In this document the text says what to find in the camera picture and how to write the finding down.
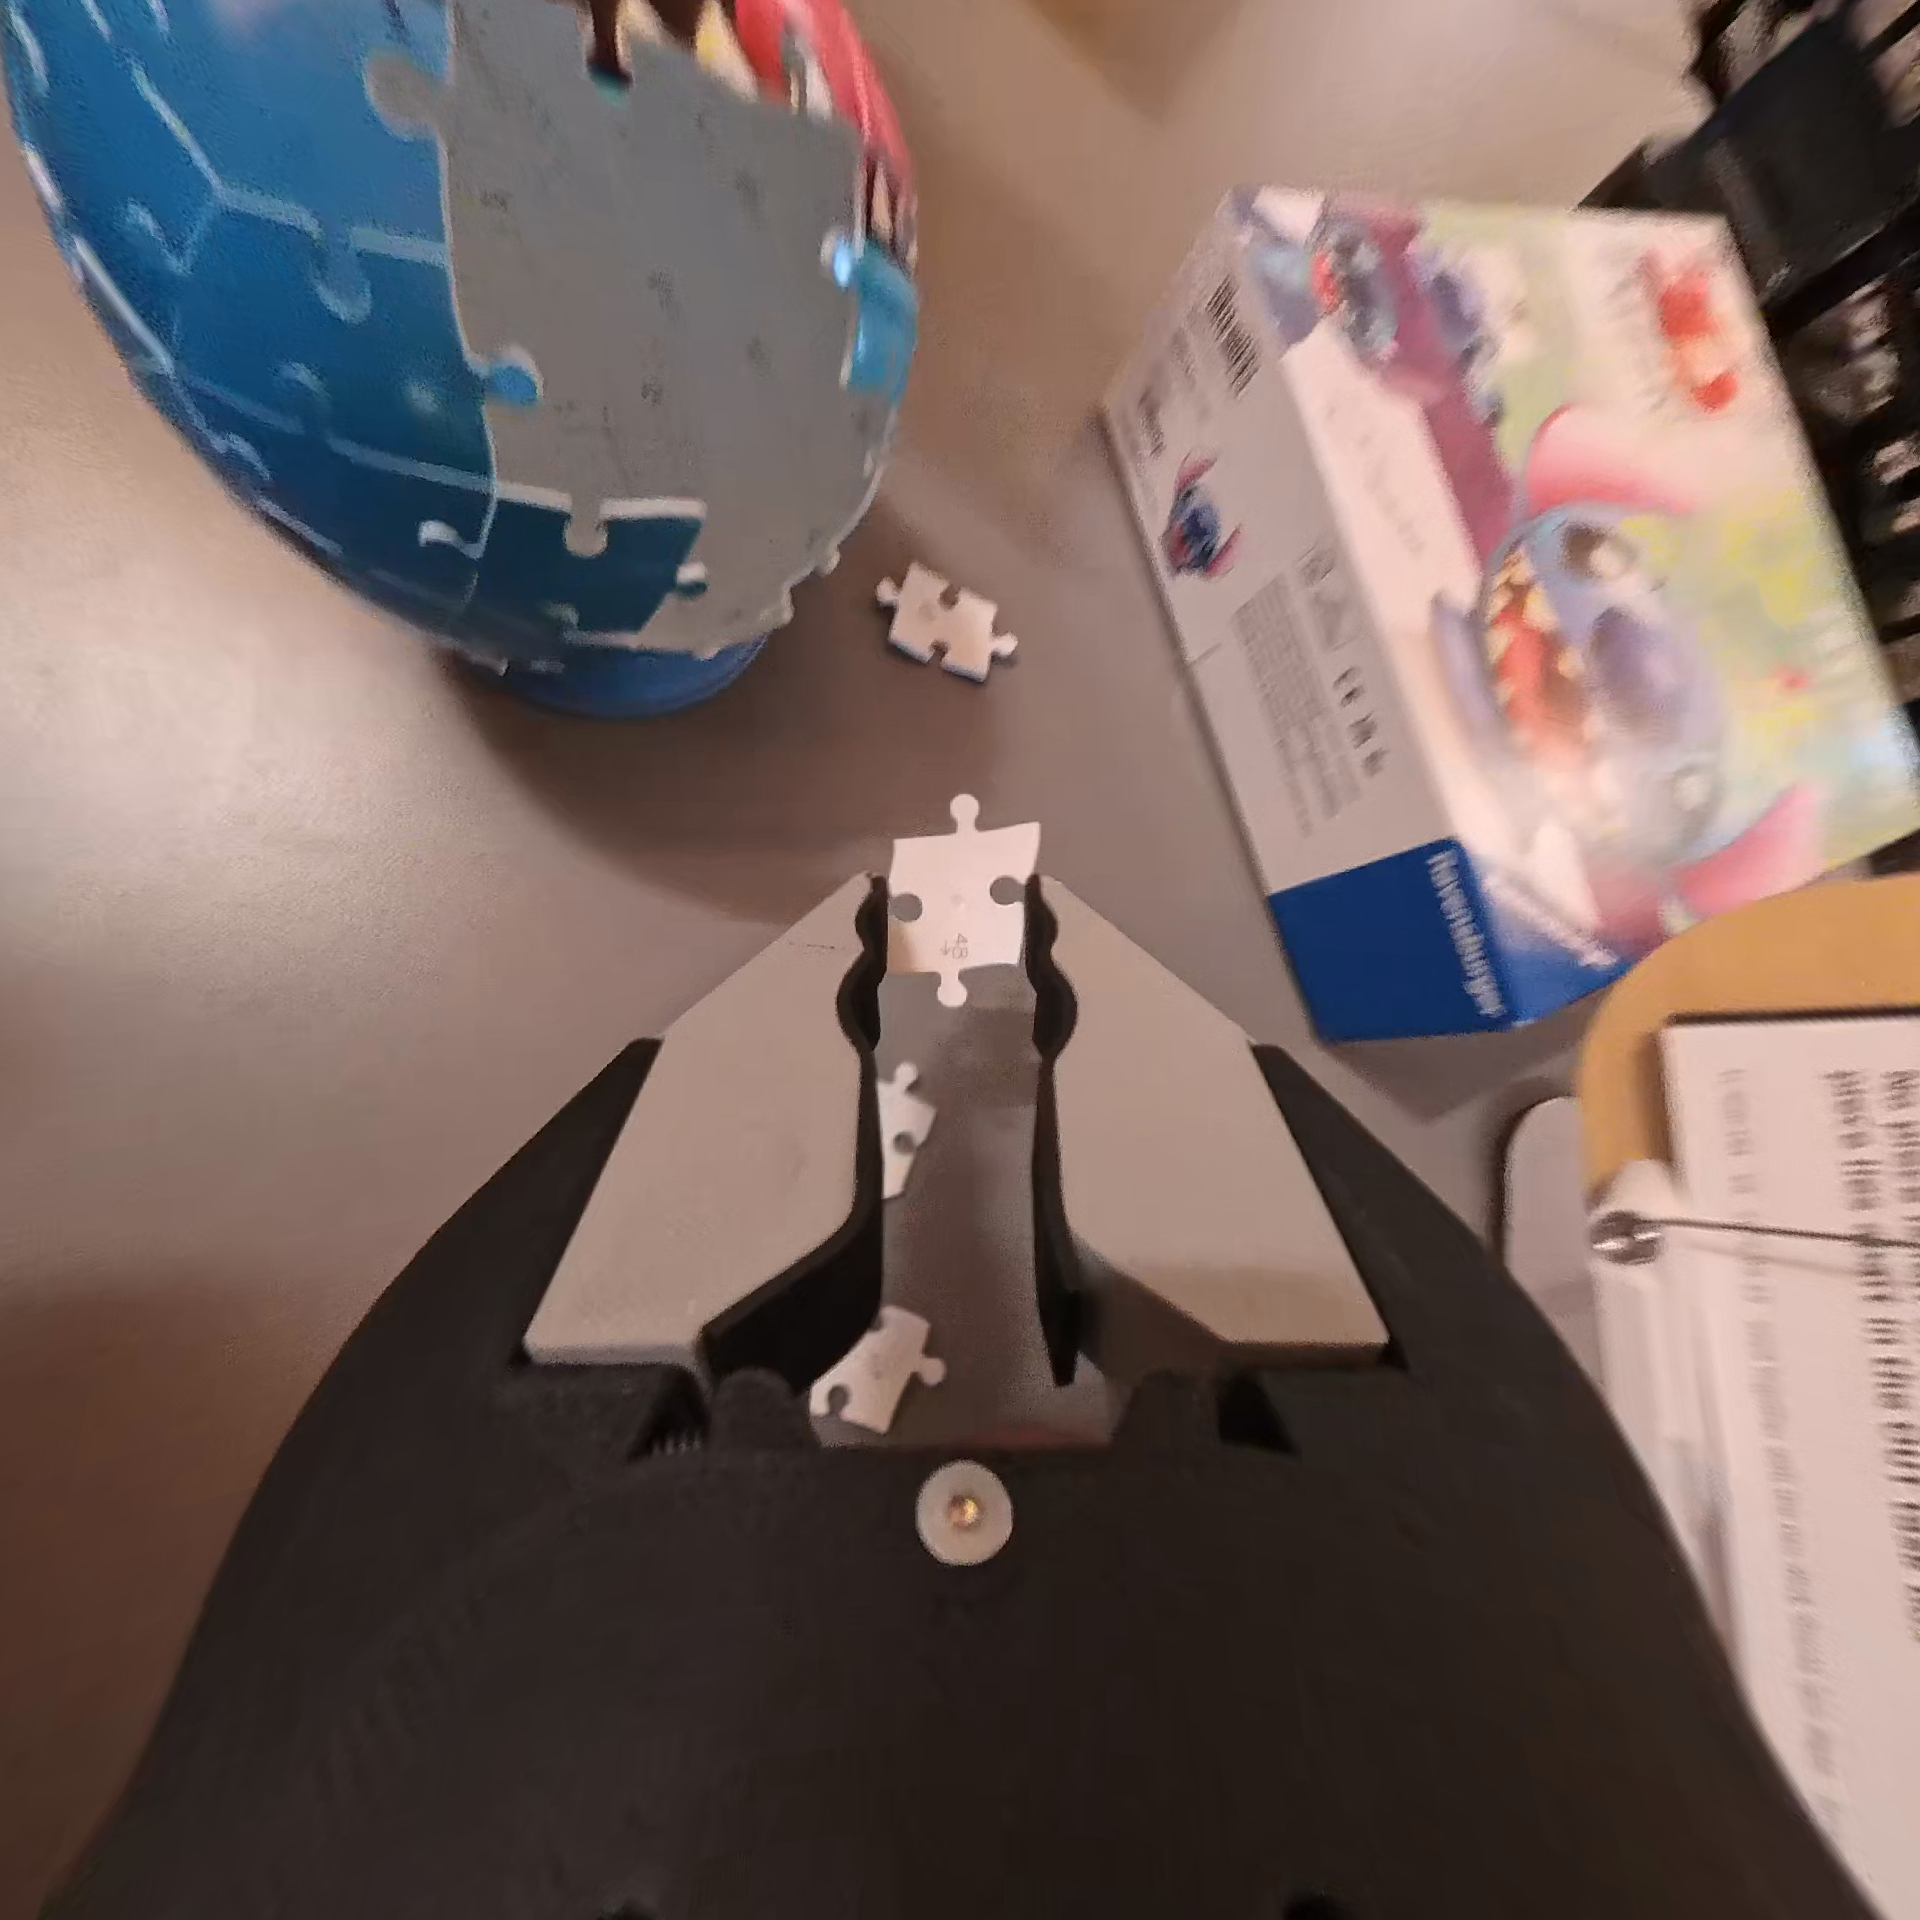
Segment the silver stand base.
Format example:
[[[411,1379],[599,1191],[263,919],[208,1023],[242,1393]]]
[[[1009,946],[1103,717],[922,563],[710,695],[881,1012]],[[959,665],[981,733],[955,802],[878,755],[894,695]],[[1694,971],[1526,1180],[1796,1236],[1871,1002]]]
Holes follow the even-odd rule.
[[[1580,1105],[1530,1105],[1507,1128],[1499,1159],[1499,1260],[1581,1363],[1596,1362]]]

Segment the printed puzzle box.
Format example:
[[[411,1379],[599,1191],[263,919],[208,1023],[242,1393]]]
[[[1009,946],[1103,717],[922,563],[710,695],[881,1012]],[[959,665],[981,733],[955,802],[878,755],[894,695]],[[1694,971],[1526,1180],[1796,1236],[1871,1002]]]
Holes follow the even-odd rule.
[[[1915,830],[1722,219],[1236,189],[1100,417],[1321,1042],[1553,1018]]]

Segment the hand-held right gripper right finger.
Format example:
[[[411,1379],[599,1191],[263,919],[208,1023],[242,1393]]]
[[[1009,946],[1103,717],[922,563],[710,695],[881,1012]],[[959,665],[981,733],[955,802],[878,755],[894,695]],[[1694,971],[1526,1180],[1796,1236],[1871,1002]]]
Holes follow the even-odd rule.
[[[1065,885],[1024,887],[1035,1285],[1058,1385],[1380,1358],[1386,1325],[1255,1042]]]

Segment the blue puzzle ball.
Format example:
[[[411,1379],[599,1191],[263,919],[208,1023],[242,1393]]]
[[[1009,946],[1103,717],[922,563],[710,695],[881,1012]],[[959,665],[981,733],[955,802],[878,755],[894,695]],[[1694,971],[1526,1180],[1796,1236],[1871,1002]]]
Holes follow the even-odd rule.
[[[5,6],[13,135],[133,383],[457,657],[770,639],[920,327],[846,6]]]

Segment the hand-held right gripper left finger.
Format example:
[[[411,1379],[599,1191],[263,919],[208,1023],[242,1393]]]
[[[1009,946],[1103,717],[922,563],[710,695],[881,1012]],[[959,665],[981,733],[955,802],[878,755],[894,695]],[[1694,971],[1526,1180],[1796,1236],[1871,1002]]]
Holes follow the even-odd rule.
[[[884,887],[853,875],[667,1027],[528,1362],[825,1368],[867,1330],[884,946]]]

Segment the white puzzle piece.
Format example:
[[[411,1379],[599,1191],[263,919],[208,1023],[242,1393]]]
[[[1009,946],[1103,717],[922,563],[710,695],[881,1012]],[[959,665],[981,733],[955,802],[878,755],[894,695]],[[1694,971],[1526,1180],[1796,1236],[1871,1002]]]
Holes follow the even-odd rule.
[[[974,797],[953,797],[948,830],[899,836],[888,873],[888,970],[936,980],[942,1009],[968,1004],[974,971],[1020,965],[1040,871],[1038,822],[984,830],[979,814]]]
[[[920,1072],[915,1064],[898,1064],[888,1077],[878,1078],[878,1120],[879,1120],[879,1175],[881,1199],[898,1200],[913,1177],[913,1165],[926,1147],[936,1107],[917,1091]]]
[[[812,1385],[812,1419],[870,1438],[890,1435],[907,1400],[946,1382],[946,1362],[931,1351],[931,1337],[931,1321],[920,1312],[879,1308],[850,1354]]]
[[[884,642],[894,653],[937,665],[953,680],[984,684],[1017,660],[1020,639],[996,628],[996,606],[920,563],[911,563],[899,580],[881,577],[875,606],[888,615]]]

